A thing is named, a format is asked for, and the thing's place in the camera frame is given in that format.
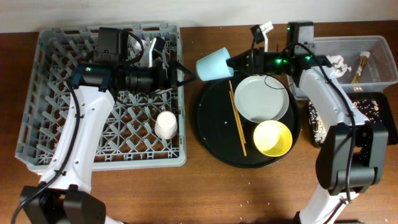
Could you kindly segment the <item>white paper cup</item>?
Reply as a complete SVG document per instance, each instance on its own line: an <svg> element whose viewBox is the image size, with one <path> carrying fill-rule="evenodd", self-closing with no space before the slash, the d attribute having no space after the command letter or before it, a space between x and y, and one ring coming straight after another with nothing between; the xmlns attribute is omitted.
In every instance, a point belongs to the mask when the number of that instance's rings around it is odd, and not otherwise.
<svg viewBox="0 0 398 224"><path fill-rule="evenodd" d="M154 131L161 139L172 139L177 133L177 119L170 111L159 113L155 122Z"/></svg>

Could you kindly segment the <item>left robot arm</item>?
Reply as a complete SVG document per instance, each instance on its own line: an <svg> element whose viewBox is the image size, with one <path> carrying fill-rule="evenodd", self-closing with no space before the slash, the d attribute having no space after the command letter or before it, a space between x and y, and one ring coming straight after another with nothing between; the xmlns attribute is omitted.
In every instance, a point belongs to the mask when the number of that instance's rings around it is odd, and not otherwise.
<svg viewBox="0 0 398 224"><path fill-rule="evenodd" d="M18 212L31 223L112 223L106 205L91 194L91 176L106 120L127 91L164 95L195 80L167 55L173 40L145 38L126 29L100 27L93 50L65 80L70 102L53 158L36 186L22 189Z"/></svg>

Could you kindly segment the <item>yellow bowl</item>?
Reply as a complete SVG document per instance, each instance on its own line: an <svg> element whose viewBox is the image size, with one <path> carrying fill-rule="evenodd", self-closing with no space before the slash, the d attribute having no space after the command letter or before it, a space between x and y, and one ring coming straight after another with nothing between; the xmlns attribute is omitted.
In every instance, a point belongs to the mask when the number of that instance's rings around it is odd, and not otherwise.
<svg viewBox="0 0 398 224"><path fill-rule="evenodd" d="M285 124L268 120L256 126L253 141L261 154L268 157L280 157L287 154L293 146L293 135Z"/></svg>

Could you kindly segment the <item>gold foil wrapper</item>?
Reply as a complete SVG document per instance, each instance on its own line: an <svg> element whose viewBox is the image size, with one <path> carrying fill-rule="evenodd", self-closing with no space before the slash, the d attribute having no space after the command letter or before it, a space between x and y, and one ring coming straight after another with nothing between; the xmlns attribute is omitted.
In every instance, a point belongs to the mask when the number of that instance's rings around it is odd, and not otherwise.
<svg viewBox="0 0 398 224"><path fill-rule="evenodd" d="M367 62L369 60L370 57L370 52L368 51L363 51L360 53L359 55L359 65L356 71L356 74L352 80L353 84L358 84L360 83L361 79L362 79L362 73L364 71L365 66L367 65Z"/></svg>

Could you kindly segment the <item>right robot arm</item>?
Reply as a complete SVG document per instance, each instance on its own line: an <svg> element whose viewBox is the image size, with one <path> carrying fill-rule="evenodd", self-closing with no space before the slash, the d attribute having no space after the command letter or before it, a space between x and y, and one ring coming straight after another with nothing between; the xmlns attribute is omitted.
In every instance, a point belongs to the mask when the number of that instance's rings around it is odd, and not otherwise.
<svg viewBox="0 0 398 224"><path fill-rule="evenodd" d="M246 75L290 75L313 103L327 135L315 167L318 187L294 223L333 223L345 206L381 181L388 131L358 111L335 77L331 62L315 53L311 21L289 22L280 52L249 49L226 61Z"/></svg>

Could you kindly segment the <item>light blue plastic cup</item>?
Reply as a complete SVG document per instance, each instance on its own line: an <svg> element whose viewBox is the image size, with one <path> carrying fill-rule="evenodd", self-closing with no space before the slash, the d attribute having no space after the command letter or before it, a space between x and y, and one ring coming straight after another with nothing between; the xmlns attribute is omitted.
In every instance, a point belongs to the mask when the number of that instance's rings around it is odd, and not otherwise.
<svg viewBox="0 0 398 224"><path fill-rule="evenodd" d="M225 47L199 59L196 62L199 79L207 82L232 77L234 70L227 65L228 59L230 59L230 55Z"/></svg>

